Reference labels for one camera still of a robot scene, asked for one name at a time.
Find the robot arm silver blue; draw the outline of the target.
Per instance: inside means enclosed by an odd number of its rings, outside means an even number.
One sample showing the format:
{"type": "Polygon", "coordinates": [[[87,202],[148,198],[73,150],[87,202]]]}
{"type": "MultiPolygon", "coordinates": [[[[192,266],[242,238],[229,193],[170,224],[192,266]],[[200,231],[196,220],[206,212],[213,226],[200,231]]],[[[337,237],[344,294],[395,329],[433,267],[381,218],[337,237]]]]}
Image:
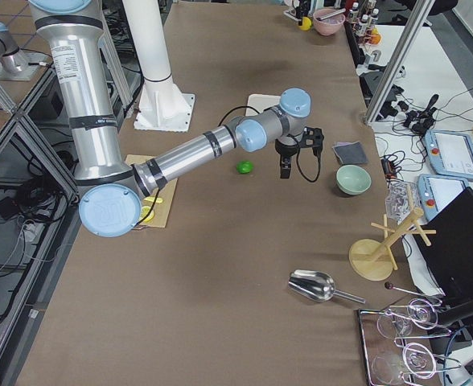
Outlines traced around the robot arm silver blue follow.
{"type": "MultiPolygon", "coordinates": [[[[98,236],[121,236],[132,230],[140,219],[142,199],[188,171],[238,147],[253,152],[271,142],[299,139],[306,132],[310,96],[290,88],[262,113],[233,120],[129,166],[121,156],[101,61],[99,42],[105,34],[101,4],[33,1],[30,8],[37,33],[51,48],[79,158],[80,219],[98,236]]],[[[127,1],[124,10],[144,80],[138,127],[186,130],[195,98],[182,93],[173,81],[157,2],[127,1]]]]}

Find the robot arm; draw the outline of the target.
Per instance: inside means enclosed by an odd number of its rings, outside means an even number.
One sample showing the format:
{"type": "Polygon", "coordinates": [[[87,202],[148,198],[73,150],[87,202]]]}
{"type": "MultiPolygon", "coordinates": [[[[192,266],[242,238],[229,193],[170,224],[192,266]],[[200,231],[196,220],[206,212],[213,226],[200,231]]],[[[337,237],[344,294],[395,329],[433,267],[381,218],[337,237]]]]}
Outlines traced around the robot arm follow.
{"type": "MultiPolygon", "coordinates": [[[[101,74],[98,48],[103,26],[97,1],[31,1],[35,28],[49,32],[51,56],[61,84],[93,80],[101,74]]],[[[124,1],[134,45],[147,84],[168,81],[171,69],[156,1],[124,1]]],[[[0,62],[10,72],[29,65],[8,28],[0,23],[0,62]]]]}

